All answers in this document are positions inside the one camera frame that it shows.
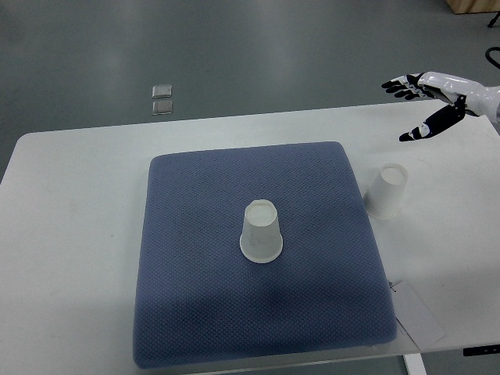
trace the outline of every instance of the white robotic arm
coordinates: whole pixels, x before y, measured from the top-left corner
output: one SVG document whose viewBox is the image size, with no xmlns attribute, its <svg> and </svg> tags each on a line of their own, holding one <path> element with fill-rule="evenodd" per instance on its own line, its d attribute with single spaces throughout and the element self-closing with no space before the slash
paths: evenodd
<svg viewBox="0 0 500 375">
<path fill-rule="evenodd" d="M 401 142 L 431 138 L 458 123 L 466 114 L 485 115 L 493 124 L 500 124 L 500 86 L 485 87 L 473 80 L 427 72 L 401 76 L 382 87 L 396 98 L 428 97 L 448 103 L 419 127 L 399 137 Z"/>
</svg>

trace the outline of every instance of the concrete floor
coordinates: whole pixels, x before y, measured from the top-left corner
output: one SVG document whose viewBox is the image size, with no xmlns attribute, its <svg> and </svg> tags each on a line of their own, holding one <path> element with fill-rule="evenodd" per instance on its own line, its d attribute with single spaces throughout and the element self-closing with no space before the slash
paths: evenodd
<svg viewBox="0 0 500 375">
<path fill-rule="evenodd" d="M 0 178 L 29 132 L 396 102 L 380 84 L 428 70 L 499 85 L 493 15 L 444 0 L 0 0 Z M 153 117 L 164 83 L 173 114 Z M 500 373 L 498 355 L 423 358 L 430 375 Z M 405 371 L 393 358 L 257 373 Z"/>
</svg>

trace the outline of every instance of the white table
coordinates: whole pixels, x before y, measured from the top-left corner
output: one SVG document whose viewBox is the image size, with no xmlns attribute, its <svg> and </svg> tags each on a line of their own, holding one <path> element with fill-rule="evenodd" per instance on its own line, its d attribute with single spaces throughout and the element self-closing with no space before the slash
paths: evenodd
<svg viewBox="0 0 500 375">
<path fill-rule="evenodd" d="M 400 143 L 443 106 L 425 101 L 28 134 L 0 184 L 3 373 L 143 373 L 132 359 L 148 167 L 157 155 L 339 141 L 363 191 L 385 163 L 409 172 L 403 209 L 371 219 L 387 278 L 407 280 L 446 337 L 428 350 L 500 342 L 500 137 L 468 116 Z M 418 352 L 376 348 L 172 368 L 190 373 Z"/>
</svg>

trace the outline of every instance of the fabric texture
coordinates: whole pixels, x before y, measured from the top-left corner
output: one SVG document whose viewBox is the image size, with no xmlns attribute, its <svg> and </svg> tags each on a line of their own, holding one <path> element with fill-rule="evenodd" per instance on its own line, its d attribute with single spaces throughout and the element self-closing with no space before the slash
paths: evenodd
<svg viewBox="0 0 500 375">
<path fill-rule="evenodd" d="M 268 199 L 284 240 L 266 264 L 239 248 Z M 141 368 L 359 345 L 396 336 L 377 244 L 337 142 L 152 160 L 134 317 Z"/>
</svg>

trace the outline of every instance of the white cup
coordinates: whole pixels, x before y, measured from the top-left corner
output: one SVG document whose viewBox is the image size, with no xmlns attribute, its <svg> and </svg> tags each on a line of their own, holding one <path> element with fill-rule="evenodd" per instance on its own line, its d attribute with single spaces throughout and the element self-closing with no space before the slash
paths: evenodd
<svg viewBox="0 0 500 375">
<path fill-rule="evenodd" d="M 386 164 L 362 197 L 366 211 L 378 219 L 390 219 L 399 214 L 408 172 L 399 164 Z"/>
<path fill-rule="evenodd" d="M 258 199 L 247 206 L 240 248 L 243 255 L 255 263 L 272 262 L 281 253 L 283 238 L 278 212 L 272 202 Z"/>
</svg>

